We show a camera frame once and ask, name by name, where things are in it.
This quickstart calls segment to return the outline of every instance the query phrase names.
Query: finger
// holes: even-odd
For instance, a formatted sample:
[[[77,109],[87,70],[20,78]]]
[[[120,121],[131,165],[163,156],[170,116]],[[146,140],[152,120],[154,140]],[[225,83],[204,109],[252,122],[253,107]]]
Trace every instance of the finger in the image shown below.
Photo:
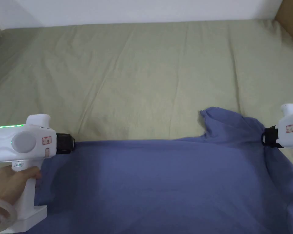
[[[21,173],[26,180],[30,178],[41,179],[41,173],[38,167],[27,168],[25,170],[22,170]]]

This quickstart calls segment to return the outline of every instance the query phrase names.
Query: bracelet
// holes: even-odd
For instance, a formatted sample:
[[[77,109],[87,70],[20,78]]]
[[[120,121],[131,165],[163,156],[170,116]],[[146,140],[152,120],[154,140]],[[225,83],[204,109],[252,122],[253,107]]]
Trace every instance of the bracelet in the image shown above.
[[[9,218],[5,218],[3,215],[0,214],[0,222],[4,224],[5,226],[8,226],[8,227],[12,226],[17,219],[16,210],[11,204],[1,199],[0,199],[0,207],[9,213]]]

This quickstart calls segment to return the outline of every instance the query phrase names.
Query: green led light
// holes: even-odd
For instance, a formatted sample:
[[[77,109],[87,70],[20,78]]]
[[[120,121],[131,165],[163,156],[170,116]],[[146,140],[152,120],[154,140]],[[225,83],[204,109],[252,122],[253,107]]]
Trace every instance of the green led light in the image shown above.
[[[10,126],[0,126],[0,128],[13,128],[13,127],[21,127],[24,126],[23,124],[20,125],[10,125]]]

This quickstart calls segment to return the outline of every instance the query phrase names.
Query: white wall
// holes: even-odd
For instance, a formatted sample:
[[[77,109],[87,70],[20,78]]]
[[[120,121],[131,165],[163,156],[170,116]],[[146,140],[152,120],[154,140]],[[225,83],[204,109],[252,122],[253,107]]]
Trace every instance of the white wall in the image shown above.
[[[273,18],[282,0],[0,0],[0,28]]]

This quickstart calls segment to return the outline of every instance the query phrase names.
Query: handle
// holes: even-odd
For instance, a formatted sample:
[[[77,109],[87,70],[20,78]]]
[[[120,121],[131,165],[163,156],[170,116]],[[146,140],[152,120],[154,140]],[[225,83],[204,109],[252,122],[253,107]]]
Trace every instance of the handle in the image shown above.
[[[43,159],[27,160],[27,161],[13,161],[12,170],[22,171],[30,167],[37,166],[41,168]],[[36,187],[36,179],[29,179],[26,182],[24,192],[17,200],[14,208],[17,211],[17,219],[26,219],[31,216],[34,211],[34,191]]]

